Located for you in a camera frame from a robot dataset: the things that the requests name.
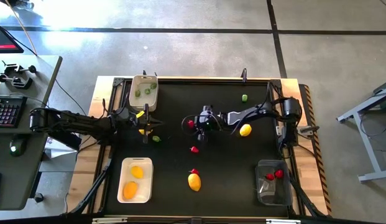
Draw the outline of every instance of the transparent bin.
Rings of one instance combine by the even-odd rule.
[[[137,179],[131,174],[131,168],[139,166],[143,169],[143,178]],[[117,199],[120,203],[146,203],[151,198],[151,189],[153,182],[153,162],[150,158],[125,158],[122,161],[121,176],[119,177],[119,186]],[[126,183],[134,181],[137,183],[137,192],[132,199],[125,199],[123,190]]]
[[[150,89],[151,84],[157,84],[155,89]],[[150,94],[145,94],[145,89],[150,89]],[[142,111],[144,105],[149,105],[149,111],[155,111],[158,97],[158,78],[155,75],[135,75],[132,80],[129,104],[136,111]],[[136,97],[136,91],[140,90],[140,96]]]
[[[283,170],[283,178],[266,179],[266,174],[274,174],[276,170]],[[281,160],[262,159],[255,168],[257,199],[265,205],[292,204],[290,176],[287,163]]]

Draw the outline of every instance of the yellow mango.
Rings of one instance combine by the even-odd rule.
[[[143,169],[139,166],[132,166],[131,174],[138,179],[143,178]]]
[[[201,179],[197,174],[190,174],[188,176],[188,185],[194,191],[199,191],[201,188]]]
[[[240,135],[242,137],[246,137],[250,134],[251,131],[252,131],[252,127],[249,124],[244,124],[240,129]]]
[[[124,198],[125,199],[132,199],[135,197],[135,194],[137,192],[137,183],[136,182],[128,182],[124,186]]]

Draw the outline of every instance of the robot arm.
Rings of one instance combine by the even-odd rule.
[[[275,105],[281,104],[283,115],[275,109]],[[200,115],[194,117],[194,123],[190,127],[195,129],[194,134],[198,135],[199,141],[204,141],[208,131],[223,131],[224,129],[232,129],[231,134],[239,128],[242,123],[270,117],[277,121],[285,123],[283,139],[291,145],[297,144],[296,126],[301,118],[302,110],[299,101],[295,98],[279,98],[272,102],[265,102],[261,105],[255,105],[240,112],[228,112],[215,114],[212,106],[204,106]]]
[[[148,132],[162,122],[151,118],[149,107],[140,113],[120,108],[104,118],[84,116],[70,111],[53,108],[36,108],[30,112],[30,129],[38,133],[48,133],[54,139],[78,149],[81,139],[74,133],[87,134],[99,144],[108,145],[118,128],[135,127],[143,129],[143,142],[148,142]]]

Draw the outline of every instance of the gray floor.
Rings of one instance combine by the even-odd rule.
[[[36,13],[18,11],[29,26],[270,29],[266,0],[35,2]],[[386,30],[386,6],[378,0],[272,2],[279,29]],[[0,24],[18,26],[11,13],[0,5]],[[12,33],[28,44],[22,32]],[[236,77],[246,67],[250,77],[280,77],[271,34],[30,35],[39,54],[63,56],[58,81],[86,111],[98,75],[135,75],[144,69],[158,75]],[[386,81],[386,36],[281,35],[280,42],[288,78],[311,88],[334,217],[386,223],[386,179],[358,182],[357,175],[373,171],[369,158],[357,128],[335,120]],[[57,86],[50,103],[80,110]],[[386,139],[386,133],[378,139]],[[39,189],[52,186],[44,192],[47,201],[0,212],[0,219],[62,213],[70,180],[71,173],[44,174]]]

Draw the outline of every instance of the wooden board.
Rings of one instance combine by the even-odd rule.
[[[99,76],[96,81],[96,86],[94,89],[91,107],[89,110],[90,116],[100,117],[103,113],[102,100],[106,100],[106,107],[108,107],[109,99],[111,96],[111,90],[113,86],[114,76]],[[159,77],[163,78],[203,78],[203,77]],[[210,79],[225,79],[221,77],[214,77]],[[257,80],[268,80],[269,78],[253,78]],[[298,99],[300,102],[301,95],[299,90],[299,84],[297,79],[281,79],[282,90],[284,96],[292,96]],[[117,90],[116,96],[120,96],[121,89]],[[299,126],[306,126],[306,114],[303,111],[302,119],[299,123]],[[90,139],[85,145],[94,142],[94,139]],[[311,141],[299,138],[299,142],[302,146],[313,151],[313,146],[311,145]],[[328,214],[327,211],[327,203],[324,199],[323,194],[323,186],[321,184],[321,179],[319,176],[319,171],[317,168],[316,159],[306,151],[306,149],[302,149],[300,147],[294,147],[295,151],[295,159],[296,164],[298,166],[299,179],[302,189],[309,196],[310,200],[317,206],[317,209],[323,212],[324,214]],[[103,161],[103,166],[106,165],[106,159],[108,158],[109,147],[106,148],[105,160]],[[71,180],[70,190],[67,197],[67,203],[69,210],[76,207],[76,205],[80,202],[80,200],[86,195],[89,191],[91,184],[93,183],[94,170],[96,168],[96,163],[99,155],[99,146],[92,146],[84,151],[80,152],[77,158],[75,173]],[[103,193],[103,185],[98,190],[98,194],[96,195],[96,201],[94,206],[94,211],[99,209],[101,195]],[[298,213],[298,205],[296,195],[294,194],[293,198],[293,208]]]

